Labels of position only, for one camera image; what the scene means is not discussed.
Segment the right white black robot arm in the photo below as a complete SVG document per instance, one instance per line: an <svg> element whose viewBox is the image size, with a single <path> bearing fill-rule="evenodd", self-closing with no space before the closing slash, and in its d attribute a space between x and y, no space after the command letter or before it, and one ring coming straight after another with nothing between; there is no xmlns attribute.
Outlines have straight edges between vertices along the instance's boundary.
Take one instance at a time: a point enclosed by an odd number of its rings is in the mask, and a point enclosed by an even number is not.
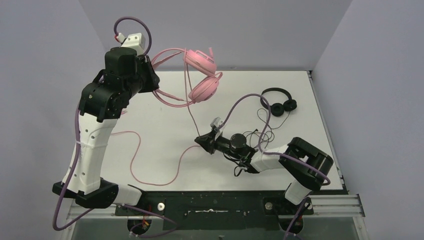
<svg viewBox="0 0 424 240"><path fill-rule="evenodd" d="M331 183L328 173L334 160L300 137L294 137L288 144L272 149L250 147L247 138L241 133L228 139L215 130L196 137L194 141L211 155L216 151L221 152L247 173L287 170L294 180L284 192L281 207L289 214L295 213L310 193Z"/></svg>

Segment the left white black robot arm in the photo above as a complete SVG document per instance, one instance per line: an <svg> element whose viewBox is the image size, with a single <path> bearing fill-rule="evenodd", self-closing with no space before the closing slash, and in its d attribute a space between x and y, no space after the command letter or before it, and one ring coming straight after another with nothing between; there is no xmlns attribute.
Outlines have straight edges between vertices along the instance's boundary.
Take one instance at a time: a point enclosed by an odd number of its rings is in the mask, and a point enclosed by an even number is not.
<svg viewBox="0 0 424 240"><path fill-rule="evenodd" d="M113 183L101 177L106 149L124 109L138 93L159 88L160 79L146 53L128 47L114 47L104 56L105 66L86 85L75 113L75 148L69 169L53 193L73 199L86 209L128 205L143 213L148 199L135 186Z"/></svg>

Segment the pink over-ear headphones with cable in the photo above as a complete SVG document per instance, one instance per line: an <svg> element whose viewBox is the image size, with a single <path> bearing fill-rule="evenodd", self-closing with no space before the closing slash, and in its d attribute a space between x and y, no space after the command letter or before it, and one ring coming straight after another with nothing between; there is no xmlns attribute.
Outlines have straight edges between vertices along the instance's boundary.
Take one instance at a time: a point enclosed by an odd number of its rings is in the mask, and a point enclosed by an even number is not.
<svg viewBox="0 0 424 240"><path fill-rule="evenodd" d="M204 53L200 50L186 48L168 48L160 51L151 61L153 68L156 69L171 58L182 54L185 98L176 97L159 89L155 90L153 95L157 100L169 107L187 108L198 134L200 133L199 127L190 106L210 99L216 93L220 79L223 76L222 72L217 71L212 48L210 47L208 51L209 53ZM189 67L205 75L205 78L196 86L192 86Z"/></svg>

